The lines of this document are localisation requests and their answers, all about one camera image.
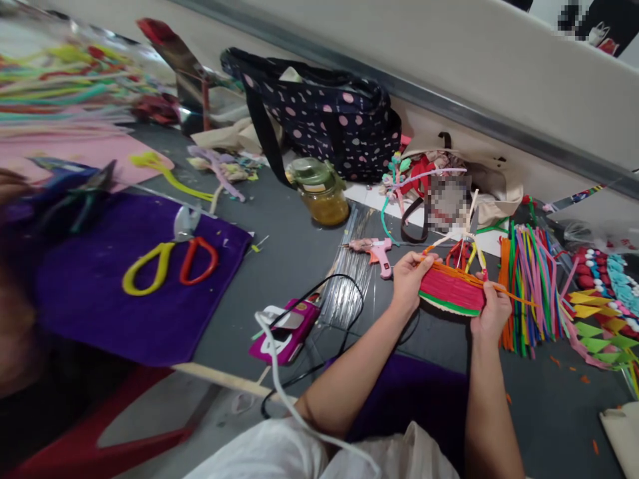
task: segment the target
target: plastic bag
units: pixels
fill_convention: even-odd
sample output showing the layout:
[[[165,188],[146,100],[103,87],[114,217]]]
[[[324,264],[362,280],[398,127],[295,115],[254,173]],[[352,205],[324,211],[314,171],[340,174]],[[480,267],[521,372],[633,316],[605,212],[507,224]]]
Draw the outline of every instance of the plastic bag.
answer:
[[[586,246],[605,254],[639,253],[639,225],[636,224],[614,223],[593,227],[587,222],[573,221],[566,226],[564,239],[570,250]]]

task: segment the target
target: white bead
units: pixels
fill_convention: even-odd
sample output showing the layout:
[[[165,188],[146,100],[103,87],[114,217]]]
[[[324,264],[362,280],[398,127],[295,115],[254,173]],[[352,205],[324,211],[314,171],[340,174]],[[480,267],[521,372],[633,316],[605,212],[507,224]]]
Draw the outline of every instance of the white bead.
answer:
[[[637,323],[635,318],[626,318],[626,322],[628,323],[628,326],[630,326],[631,330],[635,333],[639,333],[639,323]]]

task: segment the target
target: gray table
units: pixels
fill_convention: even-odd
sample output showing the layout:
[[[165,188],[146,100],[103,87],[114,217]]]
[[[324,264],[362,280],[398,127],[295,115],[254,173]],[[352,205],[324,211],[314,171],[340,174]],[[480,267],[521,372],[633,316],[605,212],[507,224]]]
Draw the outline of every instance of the gray table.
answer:
[[[190,142],[179,132],[138,126],[133,136],[169,156],[176,163],[174,173],[189,186],[208,192],[217,186],[213,176],[195,172],[188,165],[186,147]],[[184,201],[191,200],[161,177],[144,185]],[[251,336],[258,330],[254,312],[270,304],[283,305],[323,279],[334,261],[343,228],[323,229],[313,225],[298,194],[280,185],[268,169],[261,170],[257,182],[245,182],[241,189],[250,201],[241,204],[222,197],[216,213],[255,232],[255,242],[269,238],[260,253],[245,258],[205,330],[193,362],[233,377],[257,381],[265,365],[247,354]],[[399,220],[388,218],[387,223],[391,230],[399,231]],[[410,247],[394,247],[388,253],[391,264],[409,250]],[[496,271],[497,259],[489,256],[487,261]],[[392,287],[391,281],[379,277],[379,269],[373,272],[364,311],[349,335],[349,344],[381,315],[389,303]],[[316,327],[295,363],[283,368],[283,380],[335,355],[343,335],[338,328]],[[420,311],[413,336],[399,352],[467,373],[469,347],[464,320],[427,309]],[[561,362],[561,368],[550,360],[551,355]],[[501,357],[506,388],[513,400],[511,414],[530,477],[623,477],[598,419],[600,411],[632,400],[620,374],[587,367],[567,341],[539,347],[536,360],[506,352]],[[590,384],[579,380],[584,374]],[[290,389],[290,394],[300,395],[314,377],[300,381]],[[262,384],[272,386],[270,375]],[[593,439],[598,443],[599,456],[593,451]]]

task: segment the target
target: hand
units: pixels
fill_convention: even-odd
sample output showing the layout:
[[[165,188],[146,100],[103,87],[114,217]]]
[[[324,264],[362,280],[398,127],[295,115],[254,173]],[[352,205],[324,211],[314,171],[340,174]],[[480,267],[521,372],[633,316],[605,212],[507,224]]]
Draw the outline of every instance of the hand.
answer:
[[[477,273],[476,276],[483,281],[482,273]],[[510,298],[496,291],[490,281],[484,283],[484,294],[486,305],[478,317],[471,319],[471,333],[475,340],[479,339],[497,346],[504,326],[513,312],[513,306]]]
[[[436,253],[422,256],[411,251],[404,255],[393,268],[391,306],[405,313],[407,318],[419,306],[421,280],[435,262],[441,263],[441,258]]]
[[[24,176],[0,168],[0,207],[32,191],[33,189],[26,183]]]

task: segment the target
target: hot glue gun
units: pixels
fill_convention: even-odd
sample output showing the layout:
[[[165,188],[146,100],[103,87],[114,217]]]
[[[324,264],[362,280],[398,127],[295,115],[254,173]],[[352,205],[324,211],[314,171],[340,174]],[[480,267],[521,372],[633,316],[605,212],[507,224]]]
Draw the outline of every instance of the hot glue gun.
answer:
[[[382,279],[390,279],[393,275],[391,264],[386,257],[386,252],[393,247],[390,238],[381,241],[377,238],[354,239],[350,243],[340,245],[340,247],[349,247],[358,253],[361,251],[368,253],[371,256],[370,264],[379,263],[381,266]]]

